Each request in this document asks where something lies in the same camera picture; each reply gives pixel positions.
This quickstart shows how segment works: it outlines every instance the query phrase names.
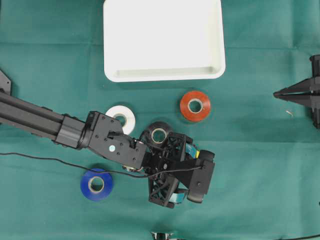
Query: small debris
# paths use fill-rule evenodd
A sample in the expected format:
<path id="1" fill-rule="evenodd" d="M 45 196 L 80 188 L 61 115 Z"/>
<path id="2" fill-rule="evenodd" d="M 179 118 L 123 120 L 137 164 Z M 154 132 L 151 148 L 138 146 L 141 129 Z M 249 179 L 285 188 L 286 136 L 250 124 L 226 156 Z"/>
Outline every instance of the small debris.
<path id="1" fill-rule="evenodd" d="M 287 114 L 291 115 L 291 117 L 294 117 L 294 114 L 290 112 L 289 110 L 285 111 Z"/>

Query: black tape roll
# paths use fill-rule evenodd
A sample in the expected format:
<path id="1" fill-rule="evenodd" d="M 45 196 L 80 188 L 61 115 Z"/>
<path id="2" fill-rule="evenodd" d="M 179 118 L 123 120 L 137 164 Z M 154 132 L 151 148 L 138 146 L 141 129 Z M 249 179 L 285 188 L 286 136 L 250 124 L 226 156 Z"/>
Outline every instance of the black tape roll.
<path id="1" fill-rule="evenodd" d="M 160 147 L 162 143 L 167 139 L 169 133 L 173 132 L 173 129 L 163 121 L 156 121 L 149 125 L 144 131 L 146 141 L 153 146 Z M 164 133 L 164 139 L 162 141 L 157 141 L 154 139 L 155 132 L 157 131 L 161 131 Z"/>

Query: bracket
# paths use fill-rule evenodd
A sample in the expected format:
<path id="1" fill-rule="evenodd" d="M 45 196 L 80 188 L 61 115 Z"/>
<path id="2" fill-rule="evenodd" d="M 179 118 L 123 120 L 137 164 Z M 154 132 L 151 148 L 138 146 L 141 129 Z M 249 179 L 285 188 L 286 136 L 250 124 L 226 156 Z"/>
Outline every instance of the bracket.
<path id="1" fill-rule="evenodd" d="M 11 80 L 0 70 L 0 91 L 11 95 Z"/>

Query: black mount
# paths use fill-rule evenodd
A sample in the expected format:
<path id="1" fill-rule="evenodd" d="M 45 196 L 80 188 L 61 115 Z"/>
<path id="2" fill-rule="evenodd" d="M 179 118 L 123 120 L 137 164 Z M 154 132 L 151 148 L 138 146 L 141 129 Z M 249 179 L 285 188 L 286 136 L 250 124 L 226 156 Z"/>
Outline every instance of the black mount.
<path id="1" fill-rule="evenodd" d="M 11 95 L 11 80 L 0 70 L 0 91 Z"/>
<path id="2" fill-rule="evenodd" d="M 311 108 L 313 125 L 320 129 L 320 55 L 310 57 L 312 77 L 275 92 L 277 99 Z"/>

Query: tape roll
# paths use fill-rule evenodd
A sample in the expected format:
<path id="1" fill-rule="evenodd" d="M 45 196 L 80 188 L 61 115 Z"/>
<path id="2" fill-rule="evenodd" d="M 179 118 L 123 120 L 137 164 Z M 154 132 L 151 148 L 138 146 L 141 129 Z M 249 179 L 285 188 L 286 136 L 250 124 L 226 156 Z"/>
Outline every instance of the tape roll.
<path id="1" fill-rule="evenodd" d="M 145 129 L 145 131 L 146 131 L 146 141 L 149 144 L 159 147 L 166 140 L 167 136 L 169 135 L 169 133 L 173 131 L 173 129 L 171 126 L 169 126 L 167 123 L 163 121 L 156 121 L 151 125 L 149 125 Z M 157 131 L 163 132 L 164 139 L 161 139 L 160 141 L 155 139 L 155 133 Z"/>
<path id="2" fill-rule="evenodd" d="M 200 104 L 200 110 L 194 112 L 190 108 L 192 102 Z M 211 112 L 211 102 L 209 97 L 201 91 L 190 91 L 186 93 L 180 101 L 180 111 L 185 119 L 197 123 L 204 120 Z"/>
<path id="3" fill-rule="evenodd" d="M 130 110 L 130 108 L 122 105 L 113 106 L 111 107 L 105 115 L 116 118 L 116 117 L 123 117 L 124 118 L 124 125 L 122 127 L 123 133 L 129 135 L 135 129 L 136 126 L 136 118 L 134 113 Z"/>
<path id="4" fill-rule="evenodd" d="M 103 169 L 100 168 L 93 168 L 91 170 L 103 172 Z M 99 190 L 96 190 L 92 187 L 92 182 L 95 179 L 100 179 L 102 181 L 102 188 Z M 114 186 L 114 182 L 112 180 L 112 177 L 109 173 L 98 173 L 93 171 L 87 171 L 80 183 L 81 192 L 83 195 L 92 201 L 98 202 L 102 199 L 105 199 L 109 196 L 109 194 L 112 191 L 112 188 Z"/>

